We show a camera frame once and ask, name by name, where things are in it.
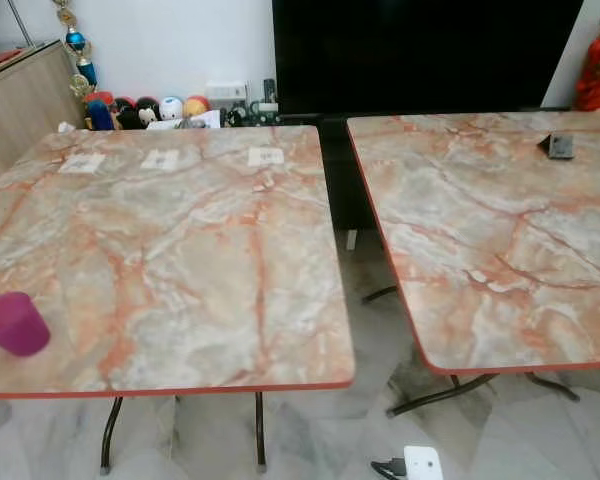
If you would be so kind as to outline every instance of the wooden cabinet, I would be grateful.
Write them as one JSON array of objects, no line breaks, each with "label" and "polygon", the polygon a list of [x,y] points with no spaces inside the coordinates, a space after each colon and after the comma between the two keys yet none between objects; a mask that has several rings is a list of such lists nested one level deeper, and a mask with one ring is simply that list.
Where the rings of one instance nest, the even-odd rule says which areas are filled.
[{"label": "wooden cabinet", "polygon": [[57,41],[0,67],[0,175],[67,121],[81,128],[82,106],[69,89],[73,67]]}]

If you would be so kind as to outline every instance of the black television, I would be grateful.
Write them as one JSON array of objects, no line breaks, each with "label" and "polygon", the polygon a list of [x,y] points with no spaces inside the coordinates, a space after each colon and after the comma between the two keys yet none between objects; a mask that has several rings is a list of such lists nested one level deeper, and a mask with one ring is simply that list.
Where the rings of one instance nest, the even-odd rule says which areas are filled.
[{"label": "black television", "polygon": [[540,107],[582,0],[273,0],[283,115]]}]

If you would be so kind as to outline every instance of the white wall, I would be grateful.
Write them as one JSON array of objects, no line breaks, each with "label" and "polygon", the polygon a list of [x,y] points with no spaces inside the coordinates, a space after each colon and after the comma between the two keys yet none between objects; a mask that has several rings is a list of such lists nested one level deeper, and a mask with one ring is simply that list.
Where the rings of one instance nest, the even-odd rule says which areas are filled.
[{"label": "white wall", "polygon": [[[16,4],[34,40],[64,36],[51,0]],[[275,76],[271,0],[73,0],[71,8],[93,42],[101,87],[114,95],[184,97],[207,81],[244,80],[260,97],[262,80]],[[544,106],[571,104],[599,19],[600,0],[585,0]],[[0,0],[0,44],[18,41]]]}]

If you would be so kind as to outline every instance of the white marble floor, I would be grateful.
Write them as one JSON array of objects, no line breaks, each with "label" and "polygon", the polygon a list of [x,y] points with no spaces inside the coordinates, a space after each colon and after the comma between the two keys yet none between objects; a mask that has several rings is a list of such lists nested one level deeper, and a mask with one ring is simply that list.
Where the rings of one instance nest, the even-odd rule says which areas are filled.
[{"label": "white marble floor", "polygon": [[[463,397],[394,419],[405,395],[448,386],[420,363],[397,296],[360,297],[391,284],[373,232],[341,252],[357,374],[344,391],[265,395],[269,469],[254,466],[249,394],[125,399],[114,434],[112,480],[360,479],[371,460],[406,444],[434,446],[447,480],[600,479],[600,372],[564,374],[574,404],[523,377],[501,376]],[[0,480],[99,477],[111,401],[0,401]]]}]

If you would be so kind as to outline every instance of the purple cup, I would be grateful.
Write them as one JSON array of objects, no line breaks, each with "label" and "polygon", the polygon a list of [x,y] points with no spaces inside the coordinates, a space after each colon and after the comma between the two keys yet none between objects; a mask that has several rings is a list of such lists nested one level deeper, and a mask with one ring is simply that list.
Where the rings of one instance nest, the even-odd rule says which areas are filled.
[{"label": "purple cup", "polygon": [[0,346],[19,357],[42,350],[51,333],[42,316],[22,292],[0,295]]}]

